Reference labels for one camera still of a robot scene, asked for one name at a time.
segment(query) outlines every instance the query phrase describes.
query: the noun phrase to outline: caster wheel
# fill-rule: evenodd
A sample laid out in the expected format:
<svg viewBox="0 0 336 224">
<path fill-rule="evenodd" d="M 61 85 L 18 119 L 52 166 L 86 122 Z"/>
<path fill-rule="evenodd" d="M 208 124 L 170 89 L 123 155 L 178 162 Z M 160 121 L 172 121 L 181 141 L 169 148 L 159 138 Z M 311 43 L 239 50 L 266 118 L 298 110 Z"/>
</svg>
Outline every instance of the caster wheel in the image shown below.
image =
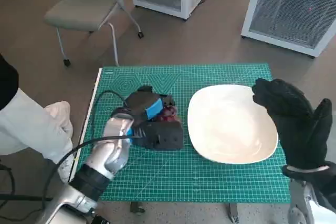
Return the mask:
<svg viewBox="0 0 336 224">
<path fill-rule="evenodd" d="M 230 216 L 231 222 L 233 224 L 238 224 L 239 223 L 239 218 L 238 216 Z"/>
<path fill-rule="evenodd" d="M 71 65 L 71 62 L 69 59 L 63 60 L 64 66 L 69 67 Z"/>
<path fill-rule="evenodd" d="M 131 202 L 130 211 L 136 215 L 141 215 L 146 212 L 146 210 L 141 206 L 140 202 Z"/>
<path fill-rule="evenodd" d="M 138 37 L 141 39 L 141 38 L 143 38 L 143 33 L 140 31 L 140 32 L 138 32 Z"/>
</svg>

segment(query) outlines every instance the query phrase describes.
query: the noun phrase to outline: gray chair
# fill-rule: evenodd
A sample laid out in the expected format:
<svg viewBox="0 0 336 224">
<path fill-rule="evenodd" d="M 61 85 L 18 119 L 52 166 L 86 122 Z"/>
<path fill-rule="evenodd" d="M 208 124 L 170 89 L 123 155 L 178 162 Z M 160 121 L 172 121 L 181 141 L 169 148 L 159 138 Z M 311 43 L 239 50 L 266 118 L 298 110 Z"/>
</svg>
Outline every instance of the gray chair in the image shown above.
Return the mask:
<svg viewBox="0 0 336 224">
<path fill-rule="evenodd" d="M 119 66 L 114 26 L 108 21 L 117 6 L 120 6 L 128 14 L 138 28 L 138 37 L 142 38 L 143 33 L 141 28 L 125 9 L 123 0 L 60 0 L 60 2 L 47 12 L 44 17 L 45 22 L 56 26 L 57 37 L 65 66 L 70 65 L 70 60 L 64 52 L 59 28 L 92 33 L 98 31 L 103 25 L 108 25 L 111 29 L 115 64 Z"/>
</svg>

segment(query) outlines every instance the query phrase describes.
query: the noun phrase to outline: oval plate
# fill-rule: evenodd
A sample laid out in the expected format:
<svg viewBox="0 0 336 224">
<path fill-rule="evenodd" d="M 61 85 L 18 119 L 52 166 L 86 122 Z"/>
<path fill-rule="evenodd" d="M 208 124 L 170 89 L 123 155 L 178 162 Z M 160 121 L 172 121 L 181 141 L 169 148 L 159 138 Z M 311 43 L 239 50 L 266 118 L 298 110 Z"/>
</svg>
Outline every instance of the oval plate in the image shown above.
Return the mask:
<svg viewBox="0 0 336 224">
<path fill-rule="evenodd" d="M 277 148 L 277 129 L 250 87 L 216 85 L 198 90 L 188 107 L 188 131 L 196 151 L 214 162 L 251 164 Z"/>
</svg>

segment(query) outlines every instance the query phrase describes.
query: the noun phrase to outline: shoe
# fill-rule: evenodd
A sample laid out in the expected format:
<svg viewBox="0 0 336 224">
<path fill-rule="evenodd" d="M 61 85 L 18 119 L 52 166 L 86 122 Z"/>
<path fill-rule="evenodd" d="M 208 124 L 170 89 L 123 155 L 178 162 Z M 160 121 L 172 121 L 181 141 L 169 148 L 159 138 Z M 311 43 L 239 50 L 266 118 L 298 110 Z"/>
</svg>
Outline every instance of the shoe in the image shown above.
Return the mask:
<svg viewBox="0 0 336 224">
<path fill-rule="evenodd" d="M 74 128 L 70 121 L 70 104 L 66 101 L 56 102 L 45 107 L 45 110 L 56 120 L 69 138 L 72 138 Z"/>
<path fill-rule="evenodd" d="M 64 160 L 57 170 L 60 179 L 65 184 L 69 182 L 73 162 L 74 157 L 73 155 L 70 155 L 66 160 Z"/>
</svg>

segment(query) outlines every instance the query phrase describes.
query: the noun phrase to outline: floor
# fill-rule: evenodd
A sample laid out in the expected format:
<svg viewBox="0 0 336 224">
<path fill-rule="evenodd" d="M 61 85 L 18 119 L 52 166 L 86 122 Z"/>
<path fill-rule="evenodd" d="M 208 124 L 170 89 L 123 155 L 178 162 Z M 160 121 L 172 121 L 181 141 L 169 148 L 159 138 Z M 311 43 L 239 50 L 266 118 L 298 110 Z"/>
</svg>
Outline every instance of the floor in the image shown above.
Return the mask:
<svg viewBox="0 0 336 224">
<path fill-rule="evenodd" d="M 42 106 L 59 100 L 71 104 L 71 119 L 78 142 L 98 68 L 114 65 L 111 35 L 107 27 L 89 36 L 62 31 L 65 50 L 72 65 L 65 68 L 55 29 L 44 24 L 44 13 L 57 0 L 0 0 L 0 52 L 20 74 L 20 87 Z M 189 63 L 267 62 L 275 78 L 297 85 L 313 106 L 327 97 L 336 101 L 334 87 L 335 40 L 321 57 L 305 55 L 263 42 L 241 39 L 240 31 L 249 0 L 206 0 L 190 19 L 181 19 L 143 8 L 129 10 L 143 28 L 138 39 L 125 13 L 118 12 L 116 24 L 121 65 Z M 330 160 L 336 161 L 335 155 Z M 2 156 L 13 169 L 17 194 L 39 196 L 52 164 L 33 150 Z M 50 195 L 59 188 L 57 177 Z M 0 173 L 0 192 L 9 188 L 9 178 Z M 21 217 L 39 203 L 11 202 L 0 215 Z M 239 204 L 241 223 L 286 223 L 286 205 Z M 112 223 L 230 223 L 224 204 L 148 203 L 143 216 L 129 213 L 126 202 L 102 202 L 99 212 Z M 32 215 L 23 223 L 34 223 Z"/>
</svg>

